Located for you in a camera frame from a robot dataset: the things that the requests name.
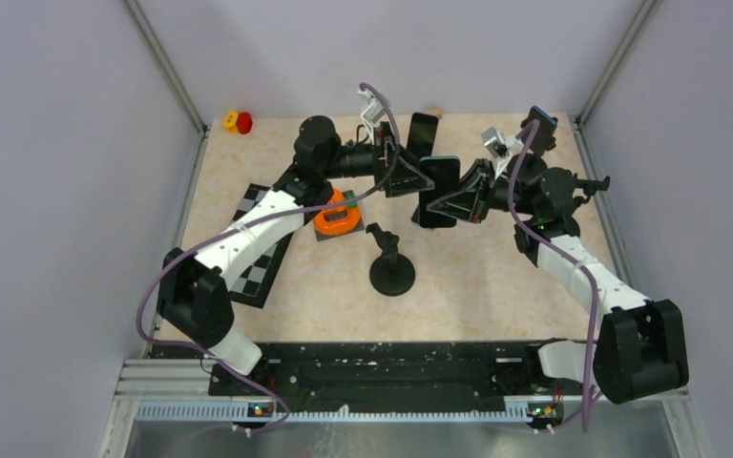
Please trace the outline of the dark green-edged smartphone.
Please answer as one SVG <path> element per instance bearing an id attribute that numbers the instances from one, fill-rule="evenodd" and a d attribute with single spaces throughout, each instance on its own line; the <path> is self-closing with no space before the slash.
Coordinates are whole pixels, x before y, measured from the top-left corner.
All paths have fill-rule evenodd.
<path id="1" fill-rule="evenodd" d="M 456 219 L 432 212 L 428 206 L 436 199 L 455 191 L 460 179 L 460 159 L 458 156 L 426 156 L 420 161 L 420 170 L 429 177 L 434 187 L 419 194 L 418 223 L 425 229 L 451 228 Z"/>

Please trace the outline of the purple smartphone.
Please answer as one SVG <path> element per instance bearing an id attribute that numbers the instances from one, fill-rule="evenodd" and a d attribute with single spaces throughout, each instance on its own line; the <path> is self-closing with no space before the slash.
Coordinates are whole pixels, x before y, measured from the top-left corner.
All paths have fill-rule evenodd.
<path id="1" fill-rule="evenodd" d="M 413 113 L 408 128 L 407 151 L 418 158 L 431 156 L 438 124 L 439 118 L 435 115 Z"/>

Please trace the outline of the black clamp stand back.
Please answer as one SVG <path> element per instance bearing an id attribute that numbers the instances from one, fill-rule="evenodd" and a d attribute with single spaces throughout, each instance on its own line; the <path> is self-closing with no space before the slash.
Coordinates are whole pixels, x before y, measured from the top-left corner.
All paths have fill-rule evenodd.
<path id="1" fill-rule="evenodd" d="M 517 180 L 521 183 L 529 183 L 540 173 L 547 170 L 548 166 L 543 159 L 543 155 L 535 155 L 530 149 L 524 155 L 523 162 L 517 175 Z"/>

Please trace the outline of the blue smartphone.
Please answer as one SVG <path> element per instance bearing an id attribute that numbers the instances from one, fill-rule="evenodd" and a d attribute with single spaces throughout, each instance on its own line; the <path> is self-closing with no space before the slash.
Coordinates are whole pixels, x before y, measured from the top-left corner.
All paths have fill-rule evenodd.
<path id="1" fill-rule="evenodd" d="M 521 128 L 527 127 L 534 121 L 537 126 L 534 129 L 534 139 L 530 151 L 535 155 L 543 155 L 556 147 L 555 132 L 558 119 L 540 107 L 533 105 L 527 117 L 521 121 Z"/>

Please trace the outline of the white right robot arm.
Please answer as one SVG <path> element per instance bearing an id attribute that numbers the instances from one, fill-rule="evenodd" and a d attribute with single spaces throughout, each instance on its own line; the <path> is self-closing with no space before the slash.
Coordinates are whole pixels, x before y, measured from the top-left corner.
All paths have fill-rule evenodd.
<path id="1" fill-rule="evenodd" d="M 520 168 L 507 165 L 496 177 L 478 159 L 456 186 L 438 185 L 419 204 L 420 221 L 483 221 L 491 210 L 517 214 L 518 251 L 551 275 L 592 319 L 592 341 L 552 339 L 529 349 L 521 379 L 546 393 L 560 379 L 590 385 L 614 404 L 624 404 L 689 382 L 683 318 L 670 300 L 656 301 L 633 289 L 582 244 L 574 212 L 610 180 L 581 178 L 549 167 L 533 154 Z"/>

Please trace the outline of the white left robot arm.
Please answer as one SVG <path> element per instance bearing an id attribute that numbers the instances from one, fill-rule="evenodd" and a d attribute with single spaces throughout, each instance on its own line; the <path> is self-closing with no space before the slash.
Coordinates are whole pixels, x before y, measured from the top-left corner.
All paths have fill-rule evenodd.
<path id="1" fill-rule="evenodd" d="M 388 196 L 434 187 L 390 124 L 381 124 L 370 144 L 344 144 L 329 117 L 314 115 L 300 125 L 291 164 L 260 201 L 223 233 L 165 258 L 157 313 L 231 367 L 232 383 L 245 394 L 264 389 L 268 370 L 259 363 L 261 349 L 235 324 L 229 285 L 275 243 L 330 208 L 330 181 L 341 177 L 374 177 Z"/>

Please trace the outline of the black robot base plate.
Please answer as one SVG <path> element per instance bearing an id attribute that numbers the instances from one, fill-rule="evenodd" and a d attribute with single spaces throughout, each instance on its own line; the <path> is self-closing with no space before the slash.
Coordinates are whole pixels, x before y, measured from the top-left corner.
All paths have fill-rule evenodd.
<path id="1" fill-rule="evenodd" d="M 515 395 L 577 395 L 580 384 L 542 376 L 533 343 L 262 343 L 249 380 L 268 388 L 293 417 L 334 412 L 501 412 Z"/>

